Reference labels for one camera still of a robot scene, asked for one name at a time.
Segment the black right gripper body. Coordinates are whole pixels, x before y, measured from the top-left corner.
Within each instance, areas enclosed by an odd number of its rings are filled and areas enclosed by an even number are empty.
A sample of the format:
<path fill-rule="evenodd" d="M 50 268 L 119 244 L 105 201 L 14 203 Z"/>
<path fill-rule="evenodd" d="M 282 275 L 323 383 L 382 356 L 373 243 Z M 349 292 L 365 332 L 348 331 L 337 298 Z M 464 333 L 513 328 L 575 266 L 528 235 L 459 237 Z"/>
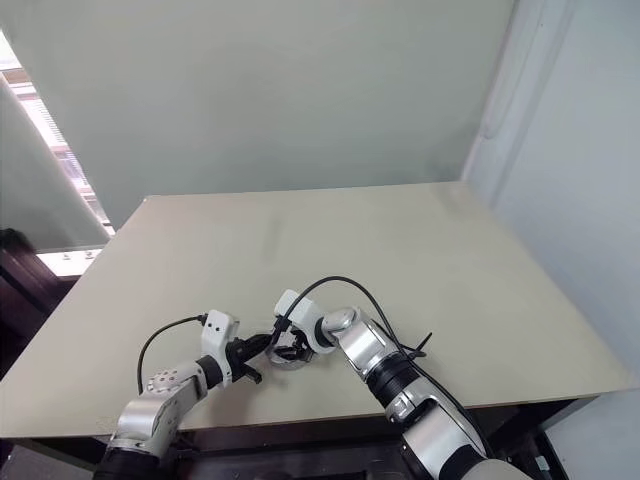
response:
<path fill-rule="evenodd" d="M 293 351 L 307 351 L 311 349 L 305 333 L 297 328 L 289 329 L 282 334 L 282 346 Z"/>

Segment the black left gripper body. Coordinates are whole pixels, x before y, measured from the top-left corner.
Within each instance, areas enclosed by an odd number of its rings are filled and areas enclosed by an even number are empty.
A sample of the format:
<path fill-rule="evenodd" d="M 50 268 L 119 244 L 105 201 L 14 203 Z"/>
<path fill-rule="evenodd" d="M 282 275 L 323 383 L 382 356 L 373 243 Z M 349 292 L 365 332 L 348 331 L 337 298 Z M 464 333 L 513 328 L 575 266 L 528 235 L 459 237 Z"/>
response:
<path fill-rule="evenodd" d="M 243 368 L 251 367 L 247 364 L 254 356 L 245 355 L 245 340 L 236 337 L 226 346 L 226 358 L 231 371 L 231 381 L 243 378 Z"/>

